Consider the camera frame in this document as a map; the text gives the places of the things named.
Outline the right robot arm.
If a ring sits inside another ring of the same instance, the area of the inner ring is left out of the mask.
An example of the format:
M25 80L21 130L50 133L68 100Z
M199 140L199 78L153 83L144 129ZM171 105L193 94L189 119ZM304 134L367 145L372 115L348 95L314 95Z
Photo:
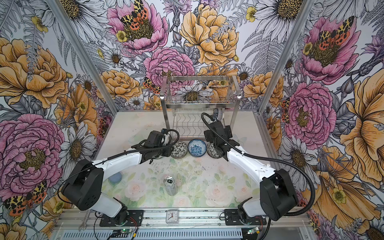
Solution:
M217 154L227 162L243 170L255 183L259 184L260 196L248 198L238 205L239 218L246 222L250 218L267 216L272 221L282 217L301 215L292 210L299 200L287 171L275 170L270 165L260 162L261 157L247 153L238 142L231 139L230 126L223 126L219 121L207 122L204 132L206 141L214 145Z

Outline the blue floral bowl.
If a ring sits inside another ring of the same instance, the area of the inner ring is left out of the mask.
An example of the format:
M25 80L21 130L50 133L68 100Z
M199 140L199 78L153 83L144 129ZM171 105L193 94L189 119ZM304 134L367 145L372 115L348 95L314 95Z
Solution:
M188 151L191 156L200 158L207 152L207 144L200 139L193 139L188 143Z

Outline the silver drink can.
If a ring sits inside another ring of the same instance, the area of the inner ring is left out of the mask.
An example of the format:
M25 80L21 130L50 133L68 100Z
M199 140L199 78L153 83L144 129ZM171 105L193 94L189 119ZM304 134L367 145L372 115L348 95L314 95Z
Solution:
M178 192L177 184L172 176L166 176L164 178L164 185L168 195L175 196Z

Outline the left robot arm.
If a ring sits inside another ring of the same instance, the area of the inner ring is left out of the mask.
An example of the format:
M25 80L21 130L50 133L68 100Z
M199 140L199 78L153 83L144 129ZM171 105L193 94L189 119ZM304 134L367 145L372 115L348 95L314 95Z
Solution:
M179 139L179 132L173 129L151 131L145 140L119 154L93 162L81 160L63 182L61 194L79 210L99 212L121 224L128 218L127 207L102 193L103 182L130 167L169 157Z

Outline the aluminium front rail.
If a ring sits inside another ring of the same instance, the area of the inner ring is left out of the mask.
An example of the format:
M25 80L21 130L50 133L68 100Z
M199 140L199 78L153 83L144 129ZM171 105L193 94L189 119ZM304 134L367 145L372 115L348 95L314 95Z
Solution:
M255 226L227 226L224 221L224 208L181 208L179 210L179 223L174 225L166 224L166 211L172 209L166 208L147 208L144 210L142 225L138 227L144 229L194 229L194 228L251 228ZM76 230L85 216L86 211L69 209L63 211L57 220L55 230ZM86 230L98 229L134 229L135 227L100 227L99 223L102 217L91 211Z

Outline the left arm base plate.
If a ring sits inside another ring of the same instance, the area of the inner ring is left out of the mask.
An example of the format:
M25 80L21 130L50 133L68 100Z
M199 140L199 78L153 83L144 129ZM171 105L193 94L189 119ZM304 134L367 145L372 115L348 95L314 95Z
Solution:
M111 218L103 214L100 227L140 227L144 218L144 210L126 210Z

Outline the dark grey petal bowl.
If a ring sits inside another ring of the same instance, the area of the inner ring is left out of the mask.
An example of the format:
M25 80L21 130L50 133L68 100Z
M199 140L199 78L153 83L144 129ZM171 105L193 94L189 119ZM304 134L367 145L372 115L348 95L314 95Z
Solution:
M215 108L213 111L213 119L220 122L223 118L224 118L223 109Z

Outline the dark speckled pattern bowl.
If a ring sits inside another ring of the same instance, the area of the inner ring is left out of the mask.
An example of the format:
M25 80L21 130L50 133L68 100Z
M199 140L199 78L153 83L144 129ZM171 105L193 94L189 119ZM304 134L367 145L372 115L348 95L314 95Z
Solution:
M217 152L217 150L214 147L213 143L208 143L207 144L207 154L214 159L219 159L222 156Z

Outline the small white clock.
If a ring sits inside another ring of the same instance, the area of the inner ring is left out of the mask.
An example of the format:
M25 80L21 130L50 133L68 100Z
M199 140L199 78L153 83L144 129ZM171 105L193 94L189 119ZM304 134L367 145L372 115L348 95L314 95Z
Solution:
M166 211L166 224L174 225L179 223L179 210L172 209Z

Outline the steel wrench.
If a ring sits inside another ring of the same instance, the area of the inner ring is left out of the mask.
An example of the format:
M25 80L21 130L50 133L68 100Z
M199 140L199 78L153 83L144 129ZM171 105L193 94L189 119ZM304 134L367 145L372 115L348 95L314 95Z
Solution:
M84 231L87 229L87 221L88 221L88 218L89 218L89 215L90 215L90 212L91 212L91 209L88 209L85 213L85 216L82 220L82 223L80 224L79 226L79 231Z

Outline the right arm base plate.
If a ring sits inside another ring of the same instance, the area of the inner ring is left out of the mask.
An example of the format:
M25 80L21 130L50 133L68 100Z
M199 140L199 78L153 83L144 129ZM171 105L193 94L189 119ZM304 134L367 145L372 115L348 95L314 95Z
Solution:
M225 209L224 221L227 226L264 226L267 224L263 216L248 217L239 209Z

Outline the steel two-tier dish rack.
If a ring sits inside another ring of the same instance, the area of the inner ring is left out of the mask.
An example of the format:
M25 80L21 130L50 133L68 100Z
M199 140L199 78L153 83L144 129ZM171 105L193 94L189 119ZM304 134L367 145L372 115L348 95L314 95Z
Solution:
M179 132L182 140L204 139L207 129L201 113L223 109L223 125L234 127L241 89L237 76L163 76L160 100L167 129Z

